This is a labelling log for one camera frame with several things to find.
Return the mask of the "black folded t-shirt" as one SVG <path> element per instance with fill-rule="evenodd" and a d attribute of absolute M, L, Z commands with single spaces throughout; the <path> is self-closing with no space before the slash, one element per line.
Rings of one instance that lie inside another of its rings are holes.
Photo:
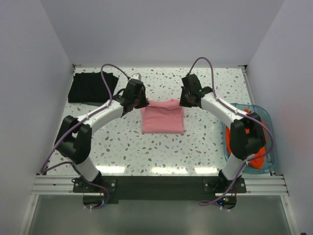
<path fill-rule="evenodd" d="M 110 100 L 101 73 L 76 73 L 68 93 L 68 103 L 105 103 Z"/>

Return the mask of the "aluminium frame rail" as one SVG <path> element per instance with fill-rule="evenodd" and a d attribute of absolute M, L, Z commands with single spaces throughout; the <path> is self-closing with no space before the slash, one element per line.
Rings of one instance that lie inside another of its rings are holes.
<path fill-rule="evenodd" d="M 74 175 L 38 175 L 32 187 L 36 195 L 68 195 L 73 194 Z M 278 195 L 288 196 L 289 192 L 283 176 L 245 175 L 246 196 Z"/>

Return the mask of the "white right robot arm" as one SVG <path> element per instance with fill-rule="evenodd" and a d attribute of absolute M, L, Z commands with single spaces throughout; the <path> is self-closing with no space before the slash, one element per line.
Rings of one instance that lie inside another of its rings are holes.
<path fill-rule="evenodd" d="M 199 107 L 210 112 L 230 130 L 230 157 L 226 166 L 219 172 L 218 187 L 230 192 L 235 180 L 242 174 L 248 160 L 266 145 L 260 116 L 236 109 L 219 98 L 212 88 L 202 87 L 197 76 L 192 74 L 181 79 L 183 86 L 180 103 L 182 107 Z"/>

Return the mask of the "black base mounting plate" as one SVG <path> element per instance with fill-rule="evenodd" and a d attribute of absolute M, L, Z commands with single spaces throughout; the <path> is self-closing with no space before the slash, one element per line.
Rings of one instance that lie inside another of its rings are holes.
<path fill-rule="evenodd" d="M 103 176 L 100 187 L 82 177 L 71 181 L 83 204 L 96 208 L 125 200 L 213 201 L 229 187 L 222 187 L 218 176 Z"/>

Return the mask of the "pink t-shirt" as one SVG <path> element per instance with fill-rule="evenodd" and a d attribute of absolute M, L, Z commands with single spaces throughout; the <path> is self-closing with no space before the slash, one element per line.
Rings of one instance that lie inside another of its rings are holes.
<path fill-rule="evenodd" d="M 149 105 L 141 108 L 142 133 L 182 134 L 184 132 L 184 108 L 179 100 L 164 102 L 149 100 Z"/>

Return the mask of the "orange t-shirt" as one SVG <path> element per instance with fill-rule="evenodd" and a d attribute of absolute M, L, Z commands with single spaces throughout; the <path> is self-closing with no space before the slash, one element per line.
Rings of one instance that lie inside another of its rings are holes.
<path fill-rule="evenodd" d="M 266 145 L 264 129 L 261 125 L 248 118 L 244 118 L 243 121 L 236 122 L 229 129 L 231 154 L 238 153 L 244 157 L 252 155 L 253 160 L 264 157 L 264 154 L 256 156 Z"/>

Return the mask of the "dark green folded t-shirt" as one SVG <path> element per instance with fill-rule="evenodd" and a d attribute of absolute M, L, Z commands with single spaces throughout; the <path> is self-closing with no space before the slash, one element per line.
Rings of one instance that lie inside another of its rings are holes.
<path fill-rule="evenodd" d="M 103 102 L 86 102 L 87 105 L 91 105 L 91 106 L 102 106 L 104 103 Z"/>

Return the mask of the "clear blue plastic basket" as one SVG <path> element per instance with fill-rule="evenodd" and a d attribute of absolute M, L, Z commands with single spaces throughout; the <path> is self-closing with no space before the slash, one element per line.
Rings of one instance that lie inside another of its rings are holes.
<path fill-rule="evenodd" d="M 271 131 L 271 133 L 274 134 L 270 115 L 264 108 L 258 105 L 239 104 L 239 103 L 231 103 L 231 105 L 233 105 L 237 109 L 240 109 L 248 113 L 256 112 L 260 116 L 262 124 L 264 124 Z M 230 129 L 226 127 L 224 124 L 222 124 L 222 129 L 223 129 L 222 134 L 224 145 L 224 158 L 226 161 L 228 161 L 231 154 L 231 150 L 229 147 Z M 266 145 L 256 154 L 256 156 L 266 153 L 267 151 L 269 151 L 271 147 L 271 139 L 268 132 L 264 131 L 264 134 Z M 273 149 L 266 156 L 250 162 L 249 165 L 244 168 L 243 173 L 268 174 L 273 172 L 277 168 L 278 163 L 279 162 L 277 157 L 276 144 L 274 144 Z"/>

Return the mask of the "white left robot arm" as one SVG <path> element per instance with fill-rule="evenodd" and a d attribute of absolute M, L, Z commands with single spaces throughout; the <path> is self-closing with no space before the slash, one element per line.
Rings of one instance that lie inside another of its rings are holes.
<path fill-rule="evenodd" d="M 112 120 L 148 104 L 145 86 L 139 75 L 135 74 L 128 80 L 122 95 L 116 94 L 112 100 L 84 116 L 67 116 L 63 119 L 55 149 L 71 160 L 85 179 L 84 186 L 90 192 L 98 191 L 102 185 L 102 175 L 89 157 L 92 135 Z"/>

